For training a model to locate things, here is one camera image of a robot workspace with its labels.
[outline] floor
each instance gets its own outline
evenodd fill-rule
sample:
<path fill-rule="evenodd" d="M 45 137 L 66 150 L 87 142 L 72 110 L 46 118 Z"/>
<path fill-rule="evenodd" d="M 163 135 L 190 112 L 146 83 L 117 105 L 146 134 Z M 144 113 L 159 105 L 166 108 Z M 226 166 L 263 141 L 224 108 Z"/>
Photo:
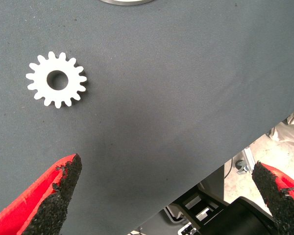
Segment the floor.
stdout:
<path fill-rule="evenodd" d="M 294 146 L 288 142 L 274 141 L 266 135 L 261 136 L 250 145 L 255 161 L 261 161 L 282 170 L 294 179 Z M 248 198 L 258 204 L 262 209 L 269 213 L 251 174 L 237 174 L 235 162 L 240 156 L 233 158 L 233 166 L 230 174 L 224 180 L 224 199 L 228 203 L 233 202 L 239 196 Z M 225 164 L 225 174 L 231 167 L 231 160 Z"/>

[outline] black machine component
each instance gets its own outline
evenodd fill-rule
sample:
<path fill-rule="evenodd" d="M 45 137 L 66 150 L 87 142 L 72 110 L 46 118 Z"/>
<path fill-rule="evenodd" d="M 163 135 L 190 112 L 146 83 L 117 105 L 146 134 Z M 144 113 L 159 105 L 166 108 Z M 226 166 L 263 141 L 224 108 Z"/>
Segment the black machine component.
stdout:
<path fill-rule="evenodd" d="M 181 235 L 278 235 L 273 218 L 255 203 L 239 197 L 228 204 L 206 192 L 201 184 L 172 205 L 190 221 Z"/>

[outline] gray fabric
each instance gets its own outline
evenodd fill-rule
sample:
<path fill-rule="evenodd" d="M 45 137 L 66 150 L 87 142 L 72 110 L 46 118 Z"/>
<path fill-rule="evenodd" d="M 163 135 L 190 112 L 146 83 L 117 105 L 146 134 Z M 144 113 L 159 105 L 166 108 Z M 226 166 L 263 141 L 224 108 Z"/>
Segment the gray fabric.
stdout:
<path fill-rule="evenodd" d="M 280 122 L 273 127 L 269 137 L 274 141 L 284 142 L 294 147 L 294 113 L 288 116 L 286 122 Z"/>
<path fill-rule="evenodd" d="M 50 50 L 85 68 L 70 108 L 27 90 Z M 62 234 L 126 234 L 293 111 L 294 0 L 0 1 L 0 211 L 77 152 Z"/>

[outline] gear center hole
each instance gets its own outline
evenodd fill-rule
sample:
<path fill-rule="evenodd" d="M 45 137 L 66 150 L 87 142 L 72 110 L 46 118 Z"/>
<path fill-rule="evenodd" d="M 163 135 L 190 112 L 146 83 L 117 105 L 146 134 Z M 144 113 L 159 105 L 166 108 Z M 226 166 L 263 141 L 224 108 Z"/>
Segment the gear center hole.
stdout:
<path fill-rule="evenodd" d="M 68 85 L 68 77 L 62 71 L 52 71 L 47 76 L 48 85 L 57 91 L 63 90 Z"/>

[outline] white gear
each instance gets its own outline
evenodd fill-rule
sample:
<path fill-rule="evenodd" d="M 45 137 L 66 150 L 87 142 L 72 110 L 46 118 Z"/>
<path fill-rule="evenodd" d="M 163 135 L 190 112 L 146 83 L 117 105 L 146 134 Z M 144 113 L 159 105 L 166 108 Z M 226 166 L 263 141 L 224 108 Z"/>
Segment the white gear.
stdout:
<path fill-rule="evenodd" d="M 75 67 L 76 59 L 71 58 L 66 60 L 65 53 L 60 53 L 59 58 L 55 57 L 55 54 L 50 51 L 48 54 L 49 59 L 45 59 L 44 56 L 37 56 L 39 65 L 30 63 L 29 67 L 35 71 L 35 73 L 26 74 L 26 78 L 33 80 L 34 82 L 28 85 L 29 90 L 37 90 L 35 99 L 45 98 L 44 105 L 49 106 L 52 101 L 56 108 L 60 108 L 62 101 L 67 106 L 71 106 L 71 98 L 80 100 L 80 96 L 77 92 L 84 92 L 86 88 L 80 83 L 85 82 L 87 78 L 80 76 L 79 74 L 84 70 L 82 66 Z M 53 71 L 61 71 L 68 78 L 67 86 L 62 90 L 54 90 L 47 83 L 48 74 Z"/>

